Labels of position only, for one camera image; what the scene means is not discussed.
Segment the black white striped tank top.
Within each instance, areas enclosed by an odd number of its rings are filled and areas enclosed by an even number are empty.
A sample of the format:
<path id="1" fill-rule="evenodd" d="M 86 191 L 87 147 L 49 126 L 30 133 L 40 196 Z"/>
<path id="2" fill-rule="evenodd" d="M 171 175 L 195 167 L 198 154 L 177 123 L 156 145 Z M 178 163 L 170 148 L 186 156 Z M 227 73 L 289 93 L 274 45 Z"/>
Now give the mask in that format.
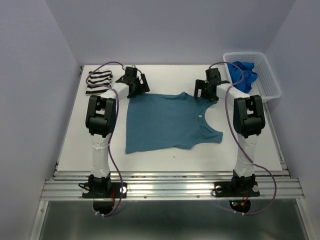
<path id="1" fill-rule="evenodd" d="M 111 86 L 113 73 L 110 70 L 89 72 L 88 85 L 85 90 L 86 95 L 99 95 L 105 93 Z"/>

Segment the teal tank top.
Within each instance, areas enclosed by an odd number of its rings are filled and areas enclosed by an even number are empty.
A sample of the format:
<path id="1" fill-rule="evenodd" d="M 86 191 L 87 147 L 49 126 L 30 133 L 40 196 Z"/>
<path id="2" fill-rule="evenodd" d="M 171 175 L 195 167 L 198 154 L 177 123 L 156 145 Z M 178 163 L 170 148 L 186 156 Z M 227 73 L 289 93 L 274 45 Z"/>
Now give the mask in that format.
<path id="1" fill-rule="evenodd" d="M 126 154 L 221 143 L 223 133 L 213 129 L 205 118 L 214 104 L 186 92 L 146 93 L 131 98 L 126 114 Z"/>

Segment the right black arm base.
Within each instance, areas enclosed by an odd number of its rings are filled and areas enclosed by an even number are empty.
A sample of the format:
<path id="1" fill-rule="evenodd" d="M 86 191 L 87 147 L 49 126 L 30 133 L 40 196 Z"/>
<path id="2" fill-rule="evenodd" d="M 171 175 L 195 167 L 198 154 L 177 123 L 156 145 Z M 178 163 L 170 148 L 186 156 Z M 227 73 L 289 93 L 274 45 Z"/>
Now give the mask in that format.
<path id="1" fill-rule="evenodd" d="M 250 197 L 259 197 L 260 190 L 256 176 L 233 175 L 230 181 L 216 181 L 213 183 L 211 195 L 217 198 L 231 198 L 229 205 L 232 210 L 247 214 L 251 209 Z"/>

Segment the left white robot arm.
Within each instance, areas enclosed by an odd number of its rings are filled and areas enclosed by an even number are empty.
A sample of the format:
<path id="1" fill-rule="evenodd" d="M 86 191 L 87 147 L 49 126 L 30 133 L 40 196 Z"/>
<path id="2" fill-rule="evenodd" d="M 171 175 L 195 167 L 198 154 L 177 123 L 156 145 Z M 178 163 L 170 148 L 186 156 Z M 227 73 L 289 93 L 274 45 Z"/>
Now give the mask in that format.
<path id="1" fill-rule="evenodd" d="M 110 77 L 102 80 L 107 71 L 101 67 L 89 73 L 86 84 L 90 88 L 104 88 L 101 94 L 92 94 L 88 100 L 85 126 L 92 142 L 92 168 L 88 177 L 88 189 L 94 188 L 100 197 L 111 193 L 109 151 L 115 130 L 119 103 L 150 91 L 146 76 L 134 66 L 123 67 L 124 74 L 114 83 Z"/>

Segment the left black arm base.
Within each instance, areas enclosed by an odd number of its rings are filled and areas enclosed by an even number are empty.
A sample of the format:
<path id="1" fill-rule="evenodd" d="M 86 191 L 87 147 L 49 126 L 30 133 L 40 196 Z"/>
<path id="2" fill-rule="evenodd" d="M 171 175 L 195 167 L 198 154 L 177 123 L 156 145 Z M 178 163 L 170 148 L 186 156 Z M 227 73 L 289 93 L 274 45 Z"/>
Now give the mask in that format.
<path id="1" fill-rule="evenodd" d="M 93 210 L 96 216 L 109 217 L 115 214 L 122 199 L 127 197 L 126 182 L 112 182 L 110 175 L 98 178 L 92 174 L 85 183 L 79 183 L 82 198 L 93 200 Z"/>

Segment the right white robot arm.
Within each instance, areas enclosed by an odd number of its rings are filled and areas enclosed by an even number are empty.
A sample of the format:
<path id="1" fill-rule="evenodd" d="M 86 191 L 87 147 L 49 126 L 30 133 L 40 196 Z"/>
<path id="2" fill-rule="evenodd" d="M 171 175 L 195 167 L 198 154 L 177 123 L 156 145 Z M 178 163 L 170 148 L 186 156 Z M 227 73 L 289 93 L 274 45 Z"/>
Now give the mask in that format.
<path id="1" fill-rule="evenodd" d="M 255 185 L 256 144 L 266 125 L 262 98 L 244 93 L 230 82 L 223 81 L 218 68 L 207 69 L 205 75 L 205 80 L 195 81 L 194 97 L 224 100 L 230 132 L 238 146 L 230 189 L 233 194 L 242 195 Z"/>

